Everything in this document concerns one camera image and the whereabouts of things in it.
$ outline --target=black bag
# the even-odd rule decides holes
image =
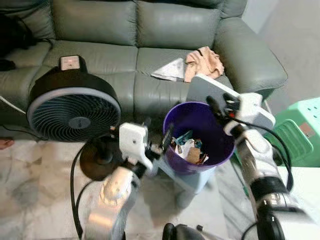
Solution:
[[[20,17],[10,18],[0,13],[0,26],[0,57],[13,49],[27,49],[38,42]]]

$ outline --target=pink cloth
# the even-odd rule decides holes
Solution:
[[[189,53],[186,56],[187,64],[184,82],[190,83],[196,74],[204,74],[213,79],[220,77],[224,73],[224,66],[219,59],[219,55],[215,54],[208,46],[200,47],[198,50]]]

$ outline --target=electric fan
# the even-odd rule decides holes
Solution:
[[[112,173],[122,161],[116,134],[121,107],[114,89],[89,74],[78,56],[60,58],[31,89],[27,120],[40,136],[60,142],[84,142],[80,166],[97,181]]]

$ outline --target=fan grille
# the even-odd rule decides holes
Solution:
[[[119,123],[120,114],[120,108],[98,96],[62,95],[40,104],[31,125],[51,140],[79,142],[106,133]]]

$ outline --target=sofa armrest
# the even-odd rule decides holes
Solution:
[[[265,99],[288,78],[267,45],[239,17],[220,21],[213,50],[239,93],[256,92]]]

